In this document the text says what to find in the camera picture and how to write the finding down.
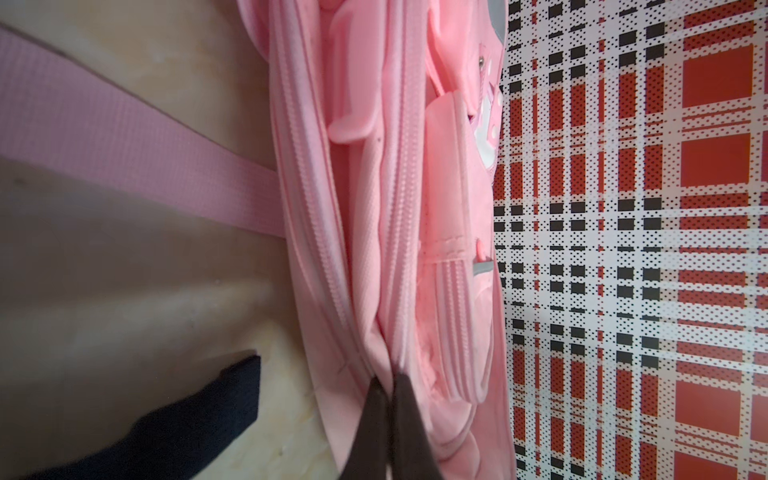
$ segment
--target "zipper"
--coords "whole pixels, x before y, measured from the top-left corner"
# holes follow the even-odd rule
[[[387,336],[395,371],[410,364],[408,344],[413,339],[416,266],[421,214],[424,158],[426,3],[390,3],[386,63],[399,87],[397,99],[385,116],[382,164],[382,299],[379,318]]]
[[[293,156],[288,161],[278,162],[283,182],[281,190],[286,198],[286,216],[299,219],[295,229],[291,222],[286,224],[292,227],[297,263],[309,277],[307,283],[315,300],[329,300],[329,304],[318,302],[325,303],[326,307],[326,315],[318,316],[327,322],[329,334],[343,351],[343,358],[352,367],[353,378],[360,392],[364,393],[372,369],[362,354],[362,341],[354,323],[339,205],[330,167],[328,139],[323,131],[323,109],[313,90],[314,78],[309,65],[312,59],[305,49],[308,42],[304,39],[305,30],[296,28],[302,22],[295,2],[272,2],[270,15],[273,16],[270,23],[276,40],[276,45],[271,46],[275,49],[273,68],[280,78],[276,80],[271,75],[270,87],[276,87],[279,93],[273,98],[283,100],[282,112],[276,111],[275,107],[271,111],[276,123],[284,123],[275,129],[275,146],[279,157],[285,158],[280,155],[283,153],[280,150],[290,145]],[[316,118],[305,121],[302,112],[308,109],[303,106],[312,104],[316,106]],[[312,273],[316,265],[320,265],[321,271],[317,273],[320,278],[315,280],[313,277],[317,275]],[[343,333],[337,332],[334,320],[338,320]]]

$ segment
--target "marble floor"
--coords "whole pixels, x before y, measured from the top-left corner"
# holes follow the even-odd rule
[[[5,0],[0,24],[274,168],[235,0]],[[283,240],[0,159],[0,479],[105,447],[254,350],[259,419],[197,478],[335,478]]]

